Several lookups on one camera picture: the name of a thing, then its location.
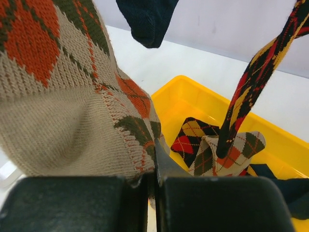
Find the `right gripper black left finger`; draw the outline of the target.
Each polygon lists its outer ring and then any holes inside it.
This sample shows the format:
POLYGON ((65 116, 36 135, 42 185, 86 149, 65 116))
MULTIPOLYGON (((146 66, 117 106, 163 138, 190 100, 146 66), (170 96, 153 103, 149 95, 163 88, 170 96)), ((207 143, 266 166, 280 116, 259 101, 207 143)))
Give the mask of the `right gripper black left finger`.
POLYGON ((121 177, 27 177, 0 211, 3 232, 144 232, 147 185, 121 177))

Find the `brown argyle sock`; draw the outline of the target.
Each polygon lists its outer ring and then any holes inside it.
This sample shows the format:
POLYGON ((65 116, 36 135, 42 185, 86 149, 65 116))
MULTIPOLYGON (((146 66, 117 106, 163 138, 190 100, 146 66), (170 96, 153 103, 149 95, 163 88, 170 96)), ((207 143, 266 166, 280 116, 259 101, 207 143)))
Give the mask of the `brown argyle sock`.
POLYGON ((197 156, 189 167, 193 176, 237 176, 251 163, 254 155, 266 146, 266 140, 258 131, 241 132, 223 159, 216 155, 218 136, 203 136, 197 156))

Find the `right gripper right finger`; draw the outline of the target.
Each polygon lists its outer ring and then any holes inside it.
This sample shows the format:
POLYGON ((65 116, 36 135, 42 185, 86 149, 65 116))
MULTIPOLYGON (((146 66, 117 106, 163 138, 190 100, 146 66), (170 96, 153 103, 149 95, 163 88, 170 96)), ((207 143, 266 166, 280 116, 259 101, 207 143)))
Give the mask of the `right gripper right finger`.
POLYGON ((264 177, 196 177, 155 141, 159 232, 293 232, 283 196, 264 177))

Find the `beige argyle sock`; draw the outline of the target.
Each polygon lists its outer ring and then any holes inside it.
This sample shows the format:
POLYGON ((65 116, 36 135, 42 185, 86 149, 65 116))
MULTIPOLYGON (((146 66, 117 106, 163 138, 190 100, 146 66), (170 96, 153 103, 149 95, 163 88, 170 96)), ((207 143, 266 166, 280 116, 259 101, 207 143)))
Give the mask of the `beige argyle sock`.
POLYGON ((0 145, 27 176, 155 169, 150 96, 117 65, 91 0, 0 3, 0 145))

